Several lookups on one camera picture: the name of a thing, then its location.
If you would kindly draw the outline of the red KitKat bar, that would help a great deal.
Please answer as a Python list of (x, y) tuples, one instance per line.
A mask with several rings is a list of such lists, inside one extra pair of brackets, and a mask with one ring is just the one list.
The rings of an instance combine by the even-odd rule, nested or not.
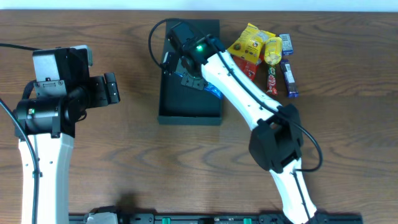
[(268, 65), (267, 69), (267, 94), (277, 95), (277, 85), (276, 85), (276, 69), (274, 65)]

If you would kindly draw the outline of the yellow round candy pack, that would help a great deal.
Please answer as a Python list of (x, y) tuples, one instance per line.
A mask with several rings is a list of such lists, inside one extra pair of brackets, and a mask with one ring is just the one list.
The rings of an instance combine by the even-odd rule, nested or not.
[(266, 40), (264, 50), (264, 61), (268, 65), (276, 65), (282, 58), (282, 39), (271, 37)]

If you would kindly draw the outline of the yellow snack bag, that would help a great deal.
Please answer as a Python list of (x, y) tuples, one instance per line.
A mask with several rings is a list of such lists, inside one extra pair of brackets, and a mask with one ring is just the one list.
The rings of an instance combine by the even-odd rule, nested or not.
[(228, 52), (248, 62), (257, 63), (266, 40), (275, 36), (274, 33), (260, 30), (248, 23), (239, 38), (228, 48)]

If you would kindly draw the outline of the dark green open box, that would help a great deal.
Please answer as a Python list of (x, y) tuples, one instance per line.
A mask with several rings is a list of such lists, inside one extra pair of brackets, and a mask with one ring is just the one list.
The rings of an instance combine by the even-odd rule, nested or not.
[[(166, 35), (181, 19), (166, 19)], [(218, 45), (220, 22), (218, 20), (187, 20), (207, 37), (206, 60), (216, 55), (210, 43)], [(174, 72), (183, 73), (178, 57), (165, 35), (160, 84), (158, 121), (160, 124), (218, 126), (222, 121), (222, 99), (207, 91), (181, 85), (181, 78)]]

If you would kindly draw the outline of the red snack bag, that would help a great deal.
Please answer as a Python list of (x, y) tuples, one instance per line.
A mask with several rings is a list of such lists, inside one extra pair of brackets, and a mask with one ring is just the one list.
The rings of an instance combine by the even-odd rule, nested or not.
[(256, 77), (257, 70), (262, 63), (262, 60), (259, 58), (256, 63), (251, 63), (241, 57), (233, 56), (233, 60), (236, 65), (241, 69), (241, 71), (251, 80), (253, 81)]

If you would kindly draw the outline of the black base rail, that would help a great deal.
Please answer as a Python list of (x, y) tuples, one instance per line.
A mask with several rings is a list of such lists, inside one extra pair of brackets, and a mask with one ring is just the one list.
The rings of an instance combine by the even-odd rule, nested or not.
[(91, 212), (70, 214), (70, 224), (281, 224), (290, 220), (280, 212), (260, 214), (177, 214), (125, 212), (118, 207), (95, 208)]

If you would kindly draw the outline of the blue Oreo cookie pack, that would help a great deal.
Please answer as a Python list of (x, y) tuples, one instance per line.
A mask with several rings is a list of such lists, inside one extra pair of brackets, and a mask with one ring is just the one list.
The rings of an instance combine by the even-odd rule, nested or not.
[(181, 78), (181, 85), (193, 88), (200, 91), (207, 91), (212, 95), (215, 95), (217, 98), (222, 99), (223, 94), (211, 83), (208, 83), (202, 78), (195, 78), (190, 76), (187, 73), (178, 73), (174, 72), (174, 75), (179, 76)]

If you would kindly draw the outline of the small blue grey packet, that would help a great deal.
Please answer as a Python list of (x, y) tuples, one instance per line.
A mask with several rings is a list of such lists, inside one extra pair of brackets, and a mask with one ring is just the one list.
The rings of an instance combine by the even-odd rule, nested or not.
[(292, 55), (294, 48), (289, 34), (280, 34), (279, 37), (282, 39), (282, 55)]

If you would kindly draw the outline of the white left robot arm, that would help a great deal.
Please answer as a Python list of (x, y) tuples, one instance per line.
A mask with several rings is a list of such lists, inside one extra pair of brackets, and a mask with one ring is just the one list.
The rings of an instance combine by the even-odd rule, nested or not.
[(86, 45), (34, 50), (35, 80), (12, 113), (22, 159), (22, 223), (68, 223), (75, 125), (90, 108), (119, 103), (113, 73), (92, 77)]

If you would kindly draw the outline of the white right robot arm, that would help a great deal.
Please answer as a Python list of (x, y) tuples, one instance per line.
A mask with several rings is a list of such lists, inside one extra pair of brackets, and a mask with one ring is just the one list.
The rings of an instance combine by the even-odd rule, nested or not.
[(260, 90), (218, 38), (183, 19), (174, 21), (167, 40), (189, 74), (219, 89), (245, 119), (251, 130), (249, 152), (271, 173), (286, 218), (291, 223), (313, 223), (317, 208), (303, 178), (301, 147), (304, 136), (314, 138), (302, 127), (297, 108), (282, 106)]

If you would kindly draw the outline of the dark blue chocolate bar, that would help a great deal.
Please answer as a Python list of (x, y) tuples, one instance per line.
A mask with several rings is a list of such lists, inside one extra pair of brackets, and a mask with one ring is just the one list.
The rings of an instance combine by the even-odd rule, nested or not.
[(280, 61), (280, 68), (284, 74), (285, 86), (287, 89), (288, 98), (296, 98), (299, 96), (299, 92), (296, 86), (295, 78), (291, 70), (290, 62), (282, 59)]

